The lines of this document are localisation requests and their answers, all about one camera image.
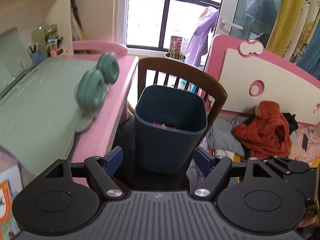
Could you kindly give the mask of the purple Lay's chips bag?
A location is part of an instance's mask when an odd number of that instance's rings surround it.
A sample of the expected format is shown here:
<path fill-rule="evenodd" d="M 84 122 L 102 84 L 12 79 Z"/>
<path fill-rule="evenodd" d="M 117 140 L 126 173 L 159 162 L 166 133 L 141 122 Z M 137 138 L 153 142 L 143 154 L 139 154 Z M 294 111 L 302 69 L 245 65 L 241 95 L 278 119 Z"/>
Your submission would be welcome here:
<path fill-rule="evenodd" d="M 153 122 L 154 125 L 157 125 L 157 126 L 160 126 L 162 127 L 163 129 L 167 129 L 167 128 L 170 128 L 170 129 L 177 129 L 176 126 L 174 125 L 171 125 L 171 124 L 165 124 L 165 123 L 160 123 L 160 122 Z"/>

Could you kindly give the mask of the dark teal trash bin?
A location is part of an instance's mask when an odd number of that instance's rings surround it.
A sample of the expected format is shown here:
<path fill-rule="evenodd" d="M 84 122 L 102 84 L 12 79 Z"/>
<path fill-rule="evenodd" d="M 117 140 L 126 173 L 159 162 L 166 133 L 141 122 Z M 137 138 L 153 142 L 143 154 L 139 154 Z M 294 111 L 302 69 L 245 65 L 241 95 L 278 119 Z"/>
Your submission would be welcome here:
<path fill-rule="evenodd" d="M 140 166 L 177 173 L 208 125 L 204 101 L 196 94 L 165 86 L 146 87 L 135 109 L 135 148 Z"/>

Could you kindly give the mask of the grey pillow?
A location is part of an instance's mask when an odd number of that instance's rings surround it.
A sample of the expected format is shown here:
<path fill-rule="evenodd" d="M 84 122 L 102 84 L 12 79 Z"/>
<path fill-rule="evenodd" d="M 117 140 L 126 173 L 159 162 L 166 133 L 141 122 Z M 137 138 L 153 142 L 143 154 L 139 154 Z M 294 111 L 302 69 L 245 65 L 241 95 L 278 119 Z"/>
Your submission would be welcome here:
<path fill-rule="evenodd" d="M 207 151 L 227 150 L 245 160 L 249 158 L 249 149 L 234 136 L 233 130 L 248 118 L 236 116 L 232 119 L 217 118 L 210 127 L 200 146 Z"/>

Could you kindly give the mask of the yellow floral bedspread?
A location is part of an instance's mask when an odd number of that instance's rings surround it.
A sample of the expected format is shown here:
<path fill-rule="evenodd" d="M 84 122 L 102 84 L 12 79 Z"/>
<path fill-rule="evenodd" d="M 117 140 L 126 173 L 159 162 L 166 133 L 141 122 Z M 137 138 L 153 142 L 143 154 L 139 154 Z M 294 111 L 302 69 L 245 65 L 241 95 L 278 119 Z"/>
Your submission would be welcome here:
<path fill-rule="evenodd" d="M 302 239 L 305 214 L 319 214 L 319 168 L 287 158 L 249 158 L 235 163 L 197 147 L 204 174 L 191 196 L 211 239 Z"/>

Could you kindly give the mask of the red knit sweater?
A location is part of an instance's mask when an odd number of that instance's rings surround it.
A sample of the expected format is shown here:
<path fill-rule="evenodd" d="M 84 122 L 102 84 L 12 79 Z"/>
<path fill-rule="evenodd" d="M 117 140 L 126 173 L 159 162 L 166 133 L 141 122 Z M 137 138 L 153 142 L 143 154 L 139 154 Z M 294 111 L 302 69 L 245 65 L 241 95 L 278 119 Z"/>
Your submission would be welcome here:
<path fill-rule="evenodd" d="M 250 124 L 239 124 L 233 129 L 233 135 L 249 149 L 251 157 L 260 160 L 269 156 L 288 157 L 292 147 L 289 123 L 281 113 L 279 104 L 262 101 L 258 110 L 259 114 Z"/>

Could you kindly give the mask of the black garment on bed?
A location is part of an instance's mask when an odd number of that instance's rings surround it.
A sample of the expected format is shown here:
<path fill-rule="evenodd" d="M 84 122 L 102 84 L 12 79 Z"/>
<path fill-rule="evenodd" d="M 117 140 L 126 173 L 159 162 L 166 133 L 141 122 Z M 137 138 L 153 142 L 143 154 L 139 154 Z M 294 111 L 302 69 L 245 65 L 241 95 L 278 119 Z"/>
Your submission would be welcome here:
<path fill-rule="evenodd" d="M 296 121 L 296 115 L 291 113 L 283 113 L 284 118 L 289 124 L 289 135 L 298 129 L 298 123 Z"/>

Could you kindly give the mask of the illustrated children's textbook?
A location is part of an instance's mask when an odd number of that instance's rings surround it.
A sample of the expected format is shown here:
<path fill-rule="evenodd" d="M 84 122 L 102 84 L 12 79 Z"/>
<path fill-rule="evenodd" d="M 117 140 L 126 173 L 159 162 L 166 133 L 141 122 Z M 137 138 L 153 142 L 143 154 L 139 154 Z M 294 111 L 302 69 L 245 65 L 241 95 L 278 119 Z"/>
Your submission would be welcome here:
<path fill-rule="evenodd" d="M 1 173 L 1 239 L 13 239 L 20 233 L 12 214 L 12 202 L 22 189 L 21 173 L 17 164 Z"/>

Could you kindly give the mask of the pink and white headboard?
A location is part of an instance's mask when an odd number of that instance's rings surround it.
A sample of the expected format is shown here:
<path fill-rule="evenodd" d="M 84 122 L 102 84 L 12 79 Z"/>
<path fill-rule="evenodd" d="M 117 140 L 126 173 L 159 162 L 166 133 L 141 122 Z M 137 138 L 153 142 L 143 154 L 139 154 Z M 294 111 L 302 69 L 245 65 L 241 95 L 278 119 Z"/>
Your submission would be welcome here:
<path fill-rule="evenodd" d="M 261 101 L 274 101 L 300 123 L 319 123 L 319 80 L 259 41 L 213 37 L 206 72 L 227 92 L 223 113 L 251 115 Z"/>

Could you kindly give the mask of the dark wooden chair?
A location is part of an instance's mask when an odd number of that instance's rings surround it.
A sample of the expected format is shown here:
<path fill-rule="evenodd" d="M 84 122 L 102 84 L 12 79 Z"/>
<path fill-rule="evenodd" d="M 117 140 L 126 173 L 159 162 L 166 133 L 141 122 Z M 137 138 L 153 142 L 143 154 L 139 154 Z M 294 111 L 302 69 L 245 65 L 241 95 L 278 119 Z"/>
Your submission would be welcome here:
<path fill-rule="evenodd" d="M 147 86 L 150 70 L 194 84 L 214 98 L 212 109 L 206 109 L 205 97 L 188 88 L 167 83 Z M 118 126 L 113 142 L 123 150 L 123 161 L 114 175 L 120 188 L 125 192 L 189 190 L 187 170 L 193 151 L 226 99 L 217 80 L 191 65 L 160 57 L 140 59 L 138 103 L 133 116 Z"/>

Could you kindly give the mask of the purple hanging garment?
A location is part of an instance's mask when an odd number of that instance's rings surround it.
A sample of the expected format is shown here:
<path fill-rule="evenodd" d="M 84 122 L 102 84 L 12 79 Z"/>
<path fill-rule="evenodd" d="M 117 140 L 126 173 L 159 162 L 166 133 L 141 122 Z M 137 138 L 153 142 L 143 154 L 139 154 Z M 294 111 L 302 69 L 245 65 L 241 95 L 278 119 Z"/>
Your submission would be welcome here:
<path fill-rule="evenodd" d="M 184 60 L 186 64 L 200 66 L 201 57 L 208 53 L 208 35 L 215 29 L 218 16 L 219 10 L 214 7 L 205 8 L 186 47 Z"/>

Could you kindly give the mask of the blue curtain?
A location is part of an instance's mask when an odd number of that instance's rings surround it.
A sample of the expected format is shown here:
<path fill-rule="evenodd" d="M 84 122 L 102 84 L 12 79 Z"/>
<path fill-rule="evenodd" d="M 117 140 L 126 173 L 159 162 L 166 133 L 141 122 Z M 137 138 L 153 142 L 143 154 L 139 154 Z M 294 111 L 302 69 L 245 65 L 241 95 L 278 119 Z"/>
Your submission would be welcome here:
<path fill-rule="evenodd" d="M 319 80 L 319 58 L 320 58 L 320 26 L 317 24 L 315 33 L 304 53 L 302 58 L 298 61 L 297 66 L 308 72 Z"/>

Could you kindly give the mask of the green pen holder organizer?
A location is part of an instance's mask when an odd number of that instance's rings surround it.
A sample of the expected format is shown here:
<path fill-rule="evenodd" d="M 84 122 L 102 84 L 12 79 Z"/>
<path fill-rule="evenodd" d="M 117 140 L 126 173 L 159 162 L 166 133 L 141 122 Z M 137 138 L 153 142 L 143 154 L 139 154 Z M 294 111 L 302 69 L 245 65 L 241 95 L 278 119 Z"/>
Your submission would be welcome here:
<path fill-rule="evenodd" d="M 31 34 L 32 44 L 29 44 L 29 55 L 35 63 L 40 64 L 49 57 L 62 57 L 63 37 L 59 35 L 57 24 L 41 25 Z"/>

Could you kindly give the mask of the yellow curtain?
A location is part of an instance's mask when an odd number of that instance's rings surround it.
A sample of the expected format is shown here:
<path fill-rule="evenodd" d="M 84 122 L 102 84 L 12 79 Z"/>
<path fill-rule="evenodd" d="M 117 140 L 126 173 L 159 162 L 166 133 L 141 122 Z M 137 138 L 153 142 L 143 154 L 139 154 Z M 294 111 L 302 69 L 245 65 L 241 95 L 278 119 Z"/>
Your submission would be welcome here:
<path fill-rule="evenodd" d="M 281 0 L 266 50 L 282 57 L 294 34 L 304 0 Z"/>

